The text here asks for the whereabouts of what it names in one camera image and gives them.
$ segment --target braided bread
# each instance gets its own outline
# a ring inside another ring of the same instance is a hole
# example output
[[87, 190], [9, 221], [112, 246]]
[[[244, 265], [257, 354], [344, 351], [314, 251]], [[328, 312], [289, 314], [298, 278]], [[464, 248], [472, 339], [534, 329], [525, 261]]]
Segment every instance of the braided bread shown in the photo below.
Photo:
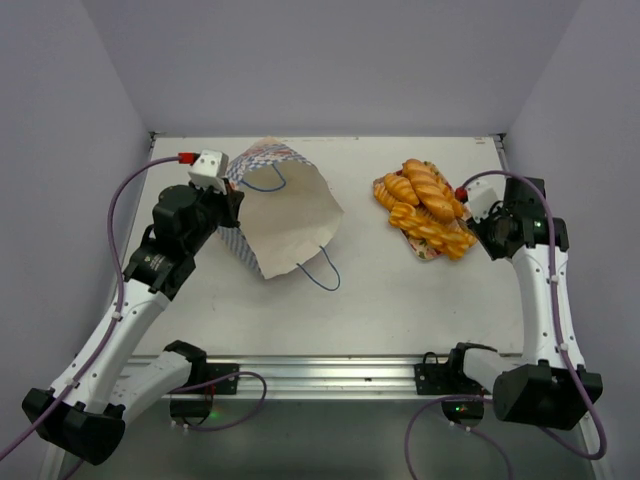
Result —
[[420, 160], [407, 160], [402, 166], [405, 175], [420, 201], [445, 224], [455, 219], [453, 206], [438, 186], [438, 176]]
[[436, 183], [438, 184], [438, 187], [440, 187], [440, 191], [453, 207], [453, 214], [456, 216], [456, 218], [462, 218], [462, 216], [465, 213], [464, 207], [458, 201], [458, 199], [453, 195], [453, 192], [451, 191], [451, 188], [449, 188], [449, 185], [447, 185], [446, 182], [439, 175], [438, 169], [433, 165], [427, 165], [427, 168], [431, 170], [431, 172], [433, 173], [433, 176], [436, 179]]
[[393, 173], [387, 173], [384, 176], [384, 186], [391, 195], [401, 202], [408, 203], [413, 206], [420, 205], [420, 200], [418, 199], [416, 192], [413, 191], [411, 182], [406, 178]]
[[373, 186], [373, 196], [376, 197], [376, 200], [378, 200], [378, 203], [380, 203], [380, 205], [382, 205], [389, 211], [391, 211], [393, 206], [398, 201], [387, 191], [387, 189], [381, 183], [376, 183]]
[[[427, 210], [427, 207], [425, 207], [424, 205], [419, 205], [416, 207], [416, 214], [422, 217], [426, 217], [428, 220], [432, 222], [437, 221], [436, 218], [433, 216], [433, 214], [429, 210]], [[470, 233], [468, 230], [465, 230], [464, 228], [462, 228], [458, 223], [458, 220], [454, 220], [449, 225], [445, 225], [445, 227], [451, 232], [460, 233], [464, 235], [470, 247], [476, 244], [477, 239], [475, 235]]]
[[468, 237], [470, 234], [457, 223], [455, 226], [445, 226], [428, 212], [428, 216], [420, 213], [407, 203], [397, 202], [391, 210], [389, 223], [405, 230], [412, 237], [424, 238], [432, 248], [446, 254], [451, 260], [462, 258], [471, 245]]

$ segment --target white paper bag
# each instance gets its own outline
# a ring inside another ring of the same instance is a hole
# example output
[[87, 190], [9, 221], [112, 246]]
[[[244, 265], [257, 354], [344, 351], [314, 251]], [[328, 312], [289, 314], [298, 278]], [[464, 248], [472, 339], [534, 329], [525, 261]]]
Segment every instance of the white paper bag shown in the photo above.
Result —
[[265, 279], [289, 273], [333, 238], [344, 212], [318, 169], [268, 137], [233, 160], [229, 181], [245, 192], [240, 228], [219, 228], [227, 246]]

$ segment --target bread pile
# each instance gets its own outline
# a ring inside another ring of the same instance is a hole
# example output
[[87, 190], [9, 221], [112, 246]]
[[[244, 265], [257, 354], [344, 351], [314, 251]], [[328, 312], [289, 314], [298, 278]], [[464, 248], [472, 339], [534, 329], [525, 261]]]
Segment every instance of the bread pile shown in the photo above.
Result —
[[433, 164], [407, 160], [401, 175], [389, 173], [374, 184], [373, 195], [391, 212], [389, 223], [393, 227], [402, 229], [410, 240], [426, 241], [451, 260], [462, 258], [476, 243], [473, 234], [458, 221], [466, 213], [464, 206]]

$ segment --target bread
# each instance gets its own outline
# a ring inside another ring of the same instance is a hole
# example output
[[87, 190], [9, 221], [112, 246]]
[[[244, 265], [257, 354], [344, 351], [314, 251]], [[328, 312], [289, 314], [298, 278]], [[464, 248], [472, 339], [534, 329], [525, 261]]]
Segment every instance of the bread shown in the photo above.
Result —
[[406, 178], [393, 173], [388, 173], [384, 176], [384, 186], [391, 195], [401, 202], [408, 203], [413, 206], [420, 205], [420, 200], [418, 199], [416, 192], [413, 191], [411, 182]]
[[468, 230], [465, 230], [463, 228], [461, 228], [465, 238], [467, 239], [467, 243], [469, 244], [470, 247], [474, 246], [476, 244], [476, 242], [478, 241], [478, 239], [476, 238], [476, 236], [471, 233]]
[[419, 160], [407, 160], [402, 166], [402, 173], [438, 221], [449, 224], [456, 218], [453, 206], [438, 186], [438, 176], [427, 165]]
[[373, 196], [378, 200], [378, 203], [387, 210], [391, 211], [397, 200], [391, 195], [382, 183], [377, 183], [373, 186]]
[[394, 205], [389, 223], [414, 238], [424, 238], [429, 246], [446, 254], [451, 260], [462, 258], [472, 245], [468, 237], [470, 234], [456, 222], [443, 225], [426, 209], [416, 209], [407, 203], [397, 202]]
[[433, 165], [427, 165], [427, 168], [431, 170], [436, 183], [438, 184], [438, 187], [440, 187], [440, 191], [453, 207], [453, 214], [456, 216], [456, 218], [462, 218], [465, 213], [464, 206], [455, 197], [455, 195], [451, 191], [451, 188], [449, 188], [449, 185], [447, 185], [447, 182], [442, 179], [442, 177], [440, 176], [440, 172], [438, 172], [438, 169]]

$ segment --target red connector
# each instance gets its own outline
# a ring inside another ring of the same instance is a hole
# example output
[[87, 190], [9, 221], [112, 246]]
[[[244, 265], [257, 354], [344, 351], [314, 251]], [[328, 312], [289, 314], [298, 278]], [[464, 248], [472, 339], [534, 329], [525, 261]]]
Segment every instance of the red connector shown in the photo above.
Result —
[[456, 188], [456, 200], [462, 203], [467, 203], [469, 201], [467, 190], [462, 187]]
[[196, 163], [196, 160], [198, 160], [200, 154], [193, 152], [181, 152], [178, 154], [178, 156], [180, 157], [178, 163], [181, 163], [183, 165], [193, 165], [194, 163]]

